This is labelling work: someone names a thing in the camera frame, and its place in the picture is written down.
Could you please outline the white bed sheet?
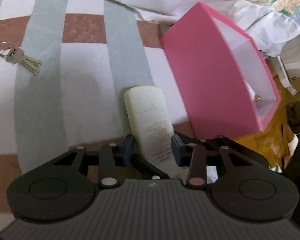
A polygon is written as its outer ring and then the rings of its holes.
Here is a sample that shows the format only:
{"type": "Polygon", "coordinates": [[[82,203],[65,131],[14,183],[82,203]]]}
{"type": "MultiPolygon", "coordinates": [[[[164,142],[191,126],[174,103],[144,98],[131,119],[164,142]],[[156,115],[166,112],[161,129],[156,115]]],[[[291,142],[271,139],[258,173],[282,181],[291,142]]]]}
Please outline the white bed sheet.
{"type": "Polygon", "coordinates": [[[300,25],[272,7],[246,0],[112,0],[130,7],[146,21],[174,23],[202,2],[229,18],[250,35],[259,50],[270,56],[300,35],[300,25]]]}

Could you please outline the checkered striped floor mat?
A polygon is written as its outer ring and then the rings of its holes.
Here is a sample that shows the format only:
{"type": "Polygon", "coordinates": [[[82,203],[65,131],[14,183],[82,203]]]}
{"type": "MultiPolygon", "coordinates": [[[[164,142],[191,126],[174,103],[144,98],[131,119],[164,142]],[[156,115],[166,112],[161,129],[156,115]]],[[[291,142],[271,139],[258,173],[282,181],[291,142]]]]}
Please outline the checkered striped floor mat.
{"type": "Polygon", "coordinates": [[[166,29],[108,0],[0,0],[0,49],[11,42],[42,62],[34,75],[0,57],[0,231],[14,221],[15,178],[130,132],[130,87],[161,87],[175,130],[193,133],[161,45],[166,29]]]}

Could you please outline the pink cardboard box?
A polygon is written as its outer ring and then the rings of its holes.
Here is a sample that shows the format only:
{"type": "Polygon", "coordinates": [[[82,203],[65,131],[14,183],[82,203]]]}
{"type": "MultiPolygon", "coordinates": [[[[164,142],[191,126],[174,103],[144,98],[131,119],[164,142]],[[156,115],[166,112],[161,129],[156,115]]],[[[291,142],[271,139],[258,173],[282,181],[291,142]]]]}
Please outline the pink cardboard box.
{"type": "Polygon", "coordinates": [[[197,138],[236,138],[266,129],[280,95],[245,31],[199,2],[161,42],[197,138]]]}

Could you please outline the cream remote with label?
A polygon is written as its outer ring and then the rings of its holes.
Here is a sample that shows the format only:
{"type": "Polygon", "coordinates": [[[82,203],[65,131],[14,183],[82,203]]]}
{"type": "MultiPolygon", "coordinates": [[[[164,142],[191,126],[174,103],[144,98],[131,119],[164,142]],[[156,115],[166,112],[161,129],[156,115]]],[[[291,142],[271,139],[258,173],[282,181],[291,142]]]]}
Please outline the cream remote with label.
{"type": "Polygon", "coordinates": [[[135,86],[125,92],[124,101],[138,154],[170,176],[180,172],[171,150],[174,130],[162,89],[135,86]]]}

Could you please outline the white box on floor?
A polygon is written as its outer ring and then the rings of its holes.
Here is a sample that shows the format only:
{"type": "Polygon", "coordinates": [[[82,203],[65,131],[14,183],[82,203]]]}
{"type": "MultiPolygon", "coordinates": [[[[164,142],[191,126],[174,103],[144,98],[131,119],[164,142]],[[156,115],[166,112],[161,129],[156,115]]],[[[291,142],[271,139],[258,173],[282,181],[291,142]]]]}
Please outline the white box on floor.
{"type": "Polygon", "coordinates": [[[283,87],[288,88],[290,86],[290,80],[287,75],[285,66],[281,60],[281,57],[272,57],[271,60],[281,84],[283,85],[283,87]]]}

